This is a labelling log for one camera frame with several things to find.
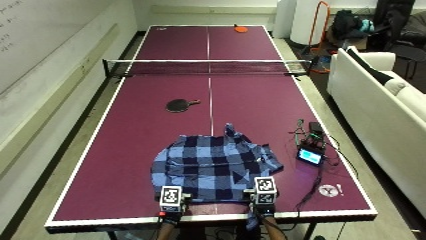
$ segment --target plaid shirt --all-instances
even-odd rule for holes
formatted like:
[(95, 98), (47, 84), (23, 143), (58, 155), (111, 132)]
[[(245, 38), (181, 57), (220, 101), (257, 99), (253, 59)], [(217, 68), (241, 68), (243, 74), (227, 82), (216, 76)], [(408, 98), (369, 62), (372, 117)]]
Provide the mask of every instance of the plaid shirt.
[(255, 177), (283, 168), (268, 145), (257, 145), (227, 124), (225, 135), (180, 136), (152, 165), (156, 193), (163, 186), (183, 186), (193, 202), (241, 201)]

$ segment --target cable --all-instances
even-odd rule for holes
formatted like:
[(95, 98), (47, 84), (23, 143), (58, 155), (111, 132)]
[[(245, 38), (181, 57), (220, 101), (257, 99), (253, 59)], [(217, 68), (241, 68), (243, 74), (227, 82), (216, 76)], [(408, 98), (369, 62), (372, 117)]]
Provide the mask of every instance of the cable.
[[(322, 180), (322, 164), (318, 165), (318, 175), (317, 175), (317, 178), (314, 180), (314, 183), (313, 183), (313, 186), (310, 188), (310, 191), (306, 193), (306, 195), (304, 196), (302, 200), (300, 201), (298, 204), (296, 204), (296, 210), (297, 210), (297, 217), (296, 219), (298, 219), (301, 217), (301, 210), (302, 210), (302, 207), (304, 205), (306, 204), (306, 202), (310, 200), (312, 196), (314, 195), (318, 187), (320, 187), (320, 184), (321, 184), (321, 180)], [(293, 226), (290, 228), (287, 228), (287, 229), (283, 229), (283, 231), (292, 231), (296, 226), (297, 226), (298, 223), (294, 223)]]
[(341, 231), (338, 232), (338, 235), (337, 235), (336, 240), (338, 240), (338, 239), (341, 238), (341, 234), (342, 234), (342, 231), (344, 231), (345, 226), (346, 226), (346, 222), (344, 222), (344, 225), (342, 225), (342, 227), (341, 227)]
[(326, 143), (326, 144), (330, 145), (332, 148), (344, 156), (344, 158), (346, 159), (346, 161), (348, 161), (352, 169), (353, 169), (354, 172), (356, 172), (356, 177), (357, 177), (357, 179), (360, 179), (360, 177), (358, 177), (358, 170), (357, 170), (356, 166), (353, 165), (353, 163), (350, 162), (350, 160), (348, 159), (348, 157), (345, 156), (345, 154), (342, 153), (342, 151), (341, 151), (338, 148), (336, 148), (330, 143)]
[(306, 131), (304, 129), (304, 119), (297, 120), (297, 128), (294, 132), (289, 132), (289, 133), (294, 134), (294, 142), (296, 142), (296, 146), (298, 146), (300, 145), (298, 134), (304, 134), (305, 138), (308, 138)]
[(159, 233), (160, 227), (161, 227), (161, 222), (160, 222), (160, 217), (159, 217), (156, 230), (153, 231), (153, 233), (152, 233), (152, 235), (151, 235), (151, 237), (148, 239), (151, 239), (151, 240), (153, 239), (156, 233)]
[(332, 135), (328, 135), (329, 138), (332, 138), (337, 144), (337, 149), (341, 149), (341, 144), (338, 143), (337, 139), (332, 136)]

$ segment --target wall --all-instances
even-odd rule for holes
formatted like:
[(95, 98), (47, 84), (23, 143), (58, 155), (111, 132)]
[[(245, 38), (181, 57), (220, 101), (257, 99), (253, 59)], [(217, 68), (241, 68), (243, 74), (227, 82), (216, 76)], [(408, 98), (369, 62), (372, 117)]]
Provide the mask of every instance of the wall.
[(0, 95), (111, 2), (112, 0), (2, 1), (0, 62), (7, 64), (0, 65)]
[[(280, 31), (280, 35), (289, 36), (296, 2), (304, 0), (133, 0), (136, 20), (140, 31), (147, 31), (151, 25), (265, 25), (271, 31)], [(373, 14), (377, 0), (328, 0), (332, 14), (342, 8), (354, 12)], [(284, 10), (277, 16), (277, 4)], [(414, 12), (426, 10), (426, 0), (417, 0)]]
[(113, 0), (3, 99), (2, 118), (19, 112), (8, 121), (20, 124), (0, 148), (2, 162), (10, 161), (0, 169), (0, 234), (105, 79), (100, 58), (119, 58), (136, 34), (133, 13), (132, 1)]

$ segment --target white wall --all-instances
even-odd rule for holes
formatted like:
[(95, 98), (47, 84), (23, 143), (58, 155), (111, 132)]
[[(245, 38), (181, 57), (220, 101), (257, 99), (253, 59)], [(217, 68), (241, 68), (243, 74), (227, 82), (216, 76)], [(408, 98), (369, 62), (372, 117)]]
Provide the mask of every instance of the white wall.
[[(83, 65), (80, 64), (84, 58), (92, 53), (92, 49), (113, 26), (116, 26), (113, 29), (119, 33), (111, 37), (111, 45), (101, 56), (108, 59), (119, 58), (137, 31), (133, 13), (131, 0), (115, 0), (101, 14), (44, 59), (28, 74), (26, 81), (28, 83), (46, 82), (44, 88), (48, 89), (43, 89), (43, 94), (38, 95), (31, 84), (22, 84), (11, 90), (8, 101), (3, 102), (3, 104), (11, 104), (8, 108), (14, 111), (19, 107), (16, 103), (31, 97), (32, 106), (27, 105), (26, 109), (19, 109), (23, 111), (22, 115), (27, 115), (26, 118), (14, 119), (14, 121), (26, 122), (27, 118), (38, 113), (43, 104), (52, 102), (51, 98), (55, 92), (67, 84), (76, 69), (81, 68)], [(2, 172), (0, 234), (105, 79), (101, 61), (96, 62), (89, 72), (81, 69), (81, 76), (85, 76), (81, 83), (72, 92), (66, 93), (70, 94), (70, 97), (59, 105), (60, 108), (55, 109), (54, 115), (48, 118), (43, 128), (38, 129), (38, 134), (18, 159), (14, 160), (14, 164)]]
[(267, 25), (277, 0), (133, 0), (140, 31), (151, 25)]
[(111, 3), (112, 0), (0, 1), (0, 62), (7, 63), (0, 64), (0, 102), (4, 91)]
[[(304, 4), (304, 0), (133, 0), (136, 20), (140, 31), (147, 31), (151, 25), (265, 25), (268, 30), (276, 30), (277, 3), (289, 8), (279, 20), (281, 31), (289, 35), (294, 14), (294, 2)], [(336, 13), (342, 8), (354, 11), (374, 11), (377, 0), (326, 0)], [(426, 10), (426, 0), (417, 0), (414, 8)]]

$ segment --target table tennis table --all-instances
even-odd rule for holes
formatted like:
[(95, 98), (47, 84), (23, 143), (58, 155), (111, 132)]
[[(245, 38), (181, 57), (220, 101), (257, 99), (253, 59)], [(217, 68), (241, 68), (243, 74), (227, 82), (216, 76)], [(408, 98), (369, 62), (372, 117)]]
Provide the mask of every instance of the table tennis table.
[[(264, 26), (151, 26), (135, 60), (284, 61)], [(165, 110), (173, 99), (200, 100), (183, 113)], [(256, 144), (269, 144), (284, 164), (273, 175), (279, 223), (372, 221), (377, 211), (348, 161), (332, 147), (321, 187), (298, 214), (318, 167), (296, 159), (298, 119), (324, 125), (285, 74), (139, 74), (124, 78), (46, 223), (50, 233), (108, 232), (157, 227), (159, 202), (151, 166), (180, 135), (223, 136), (232, 123)], [(181, 226), (233, 225), (248, 217), (247, 203), (191, 204)]]

